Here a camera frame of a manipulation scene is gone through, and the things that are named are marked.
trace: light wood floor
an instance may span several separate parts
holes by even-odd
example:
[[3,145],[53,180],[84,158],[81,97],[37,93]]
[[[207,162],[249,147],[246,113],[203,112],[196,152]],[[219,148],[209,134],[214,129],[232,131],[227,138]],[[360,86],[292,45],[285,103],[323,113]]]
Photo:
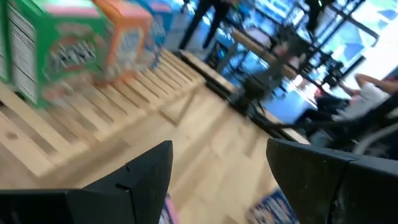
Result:
[[73,175],[37,181],[0,149],[0,188],[84,187],[171,139],[174,164],[169,192],[181,224],[245,223],[247,209],[277,187],[266,161],[268,138],[210,90],[203,90],[179,127],[153,115],[124,133],[111,152],[93,155],[96,159]]

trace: cardboard box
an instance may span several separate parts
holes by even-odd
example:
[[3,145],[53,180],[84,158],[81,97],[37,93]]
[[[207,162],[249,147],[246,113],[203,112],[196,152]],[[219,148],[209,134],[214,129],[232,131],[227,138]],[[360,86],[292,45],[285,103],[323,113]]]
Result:
[[144,9],[147,9],[154,17],[154,23],[150,30],[152,38],[147,39],[146,43],[146,51],[155,54],[155,61],[151,66],[153,68],[157,65],[162,46],[173,23],[172,8],[163,1],[138,0],[136,2],[143,6]]
[[0,81],[11,84],[11,60],[7,18],[7,1],[0,2]]
[[8,0],[15,86],[37,108],[91,84],[106,18],[90,0]]
[[145,51],[145,42],[152,26],[152,15],[139,4],[118,0],[97,1],[109,19],[111,39],[104,81],[126,80],[134,72],[152,65],[155,56]]

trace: person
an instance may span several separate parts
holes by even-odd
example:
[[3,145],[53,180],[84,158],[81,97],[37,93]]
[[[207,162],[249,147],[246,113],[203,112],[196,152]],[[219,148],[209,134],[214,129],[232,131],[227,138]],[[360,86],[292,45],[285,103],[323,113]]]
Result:
[[[296,120],[296,123],[302,123],[307,118],[315,122],[355,119],[379,106],[390,94],[398,90],[398,81],[377,80],[364,74],[357,74],[355,80],[360,87],[359,90],[351,89],[343,83],[339,84],[351,96],[351,100],[345,108],[336,110],[335,113],[308,109]],[[398,110],[394,110],[392,113],[395,116],[398,114]],[[314,130],[308,130],[307,136],[313,133]]]
[[181,40],[179,49],[182,50],[185,49],[195,29],[199,25],[202,17],[206,14],[206,12],[209,10],[211,6],[214,6],[215,8],[214,18],[213,21],[211,22],[210,31],[207,34],[205,43],[202,46],[204,49],[206,49],[209,46],[212,38],[216,34],[217,28],[220,26],[221,21],[226,17],[229,11],[229,7],[232,4],[236,4],[237,2],[239,1],[238,0],[200,0],[198,3],[198,7],[195,11],[195,15],[193,16],[193,19],[189,24],[183,39]]

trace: black pants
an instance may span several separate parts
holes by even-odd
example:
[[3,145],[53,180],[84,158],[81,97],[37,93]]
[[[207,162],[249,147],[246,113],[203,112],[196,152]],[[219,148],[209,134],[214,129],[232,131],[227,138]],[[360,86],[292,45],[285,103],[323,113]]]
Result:
[[348,106],[349,100],[334,96],[321,96],[317,98],[318,111],[337,114],[337,110],[342,110]]
[[185,35],[180,43],[179,49],[185,49],[202,17],[206,14],[207,10],[209,10],[211,6],[214,6],[216,12],[214,14],[213,21],[211,22],[210,31],[207,34],[205,43],[203,44],[203,48],[207,48],[209,46],[211,39],[216,34],[217,28],[220,26],[221,21],[229,11],[229,3],[223,2],[221,0],[201,0],[199,2],[199,5],[195,11],[195,15],[193,16],[188,29],[185,31]]
[[317,111],[313,109],[307,109],[304,111],[303,114],[296,120],[296,123],[302,123],[305,122],[305,120],[308,118],[311,121],[317,122],[317,121],[331,121],[331,116],[333,114],[329,112],[324,112],[324,111]]
[[[304,111],[303,114],[296,120],[296,123],[304,123],[307,118],[313,122],[317,121],[332,121],[332,113],[324,112],[324,111],[317,111],[313,109],[307,109]],[[315,134],[317,131],[316,128],[305,129],[306,135],[309,138],[311,135]]]

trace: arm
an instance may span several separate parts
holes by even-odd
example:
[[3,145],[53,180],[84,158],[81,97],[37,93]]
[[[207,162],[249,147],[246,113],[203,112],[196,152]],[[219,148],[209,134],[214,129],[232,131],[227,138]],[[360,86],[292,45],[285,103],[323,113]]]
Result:
[[398,90],[398,82],[378,80],[376,78],[363,74],[358,74],[355,79],[357,80],[358,84],[361,82],[362,85],[366,82],[372,83],[373,85],[378,86],[382,91],[385,91],[388,94],[393,94]]

